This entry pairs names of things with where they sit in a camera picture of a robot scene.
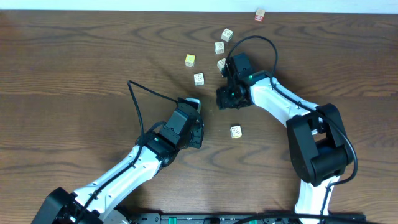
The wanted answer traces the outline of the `white block yellow side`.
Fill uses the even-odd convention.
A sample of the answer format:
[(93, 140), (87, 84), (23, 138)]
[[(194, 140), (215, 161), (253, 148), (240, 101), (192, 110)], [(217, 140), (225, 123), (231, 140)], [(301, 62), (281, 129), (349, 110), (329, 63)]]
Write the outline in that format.
[(240, 125), (230, 127), (230, 133), (233, 139), (240, 138), (243, 135)]

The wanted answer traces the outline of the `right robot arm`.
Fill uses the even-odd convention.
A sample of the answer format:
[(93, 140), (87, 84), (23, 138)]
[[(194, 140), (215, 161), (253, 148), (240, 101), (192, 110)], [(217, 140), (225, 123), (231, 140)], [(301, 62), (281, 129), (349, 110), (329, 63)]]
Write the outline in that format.
[(340, 180), (346, 166), (358, 164), (337, 107), (319, 106), (302, 99), (265, 70), (256, 73), (223, 70), (222, 76), (227, 85), (216, 91), (219, 109), (256, 105), (285, 126), (290, 160), (301, 180), (295, 212), (327, 215), (334, 187), (356, 175), (354, 169), (351, 177)]

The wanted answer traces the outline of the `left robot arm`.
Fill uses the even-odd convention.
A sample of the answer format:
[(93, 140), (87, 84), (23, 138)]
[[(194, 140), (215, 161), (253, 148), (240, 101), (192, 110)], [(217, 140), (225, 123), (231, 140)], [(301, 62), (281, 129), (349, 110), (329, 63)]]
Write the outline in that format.
[(131, 152), (92, 183), (68, 193), (51, 192), (33, 223), (105, 223), (133, 190), (170, 165), (181, 149), (201, 148), (203, 122), (197, 119), (155, 123)]

